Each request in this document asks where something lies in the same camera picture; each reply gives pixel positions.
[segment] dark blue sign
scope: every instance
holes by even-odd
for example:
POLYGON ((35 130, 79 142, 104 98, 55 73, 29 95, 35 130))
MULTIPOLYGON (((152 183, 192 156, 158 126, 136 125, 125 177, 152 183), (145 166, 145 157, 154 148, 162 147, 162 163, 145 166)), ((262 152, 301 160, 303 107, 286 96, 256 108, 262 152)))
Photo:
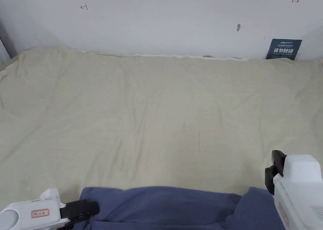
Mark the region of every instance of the dark blue sign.
POLYGON ((266 59, 288 58, 294 60, 301 40, 298 39, 273 39, 266 59))

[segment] blue blanket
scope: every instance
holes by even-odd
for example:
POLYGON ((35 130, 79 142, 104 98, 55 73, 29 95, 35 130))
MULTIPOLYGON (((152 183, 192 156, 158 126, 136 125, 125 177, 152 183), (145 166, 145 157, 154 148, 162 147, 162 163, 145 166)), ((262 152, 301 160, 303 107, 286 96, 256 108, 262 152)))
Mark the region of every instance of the blue blanket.
POLYGON ((84 188, 81 200, 100 212, 76 230, 285 230, 268 191, 251 187, 243 195, 173 187, 130 190, 84 188))

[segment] bed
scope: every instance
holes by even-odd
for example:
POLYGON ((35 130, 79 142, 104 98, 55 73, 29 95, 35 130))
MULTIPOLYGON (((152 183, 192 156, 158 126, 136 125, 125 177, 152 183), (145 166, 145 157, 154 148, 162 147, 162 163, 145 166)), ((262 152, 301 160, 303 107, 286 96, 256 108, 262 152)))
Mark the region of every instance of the bed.
POLYGON ((272 150, 323 165, 322 62, 25 51, 0 72, 0 208, 53 187, 244 194, 272 150))

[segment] black clamp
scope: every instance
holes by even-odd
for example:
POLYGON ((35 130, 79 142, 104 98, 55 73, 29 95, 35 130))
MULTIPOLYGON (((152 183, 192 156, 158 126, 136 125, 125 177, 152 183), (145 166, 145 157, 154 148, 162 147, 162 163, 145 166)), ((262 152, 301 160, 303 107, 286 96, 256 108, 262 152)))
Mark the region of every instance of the black clamp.
POLYGON ((70 230, 74 224, 80 221, 90 219, 91 216, 99 213, 99 205, 97 202, 88 202, 86 200, 73 201, 66 204, 65 207, 59 209, 61 219, 68 218, 71 221, 66 223, 60 230, 70 230))
POLYGON ((283 170, 286 156, 286 154, 279 150, 273 150, 271 152, 273 165, 269 168, 265 168, 265 185, 269 193, 272 195, 274 194, 275 190, 275 185, 273 184, 274 176, 277 174, 280 174, 282 177, 284 176, 283 170))

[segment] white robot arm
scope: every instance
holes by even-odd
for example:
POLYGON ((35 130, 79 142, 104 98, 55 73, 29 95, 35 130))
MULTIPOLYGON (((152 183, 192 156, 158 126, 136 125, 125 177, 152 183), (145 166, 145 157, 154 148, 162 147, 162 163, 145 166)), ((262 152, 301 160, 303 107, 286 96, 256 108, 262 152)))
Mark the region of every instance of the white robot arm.
POLYGON ((319 162, 308 154, 272 151, 273 165, 265 170, 265 185, 285 229, 323 229, 323 180, 319 162))
POLYGON ((10 204, 0 213, 0 230, 72 229, 74 223, 99 213, 96 202, 60 202, 57 189, 48 189, 40 199, 10 204))

